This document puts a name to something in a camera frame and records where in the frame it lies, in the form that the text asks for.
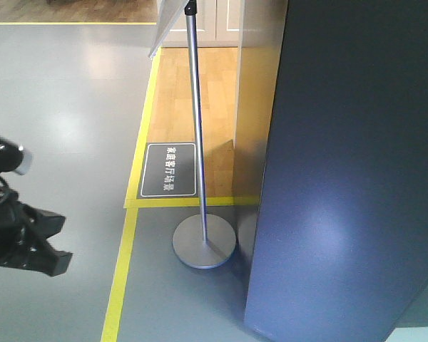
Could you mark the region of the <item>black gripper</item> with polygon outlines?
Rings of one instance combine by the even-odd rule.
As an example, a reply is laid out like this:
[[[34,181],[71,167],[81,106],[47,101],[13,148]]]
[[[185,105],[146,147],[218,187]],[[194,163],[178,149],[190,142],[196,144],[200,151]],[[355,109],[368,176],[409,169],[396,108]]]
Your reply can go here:
[[[50,277],[67,272],[73,254],[52,247],[48,239],[61,232],[66,218],[22,205],[3,172],[26,174],[33,155],[0,136],[0,266],[41,272]]]

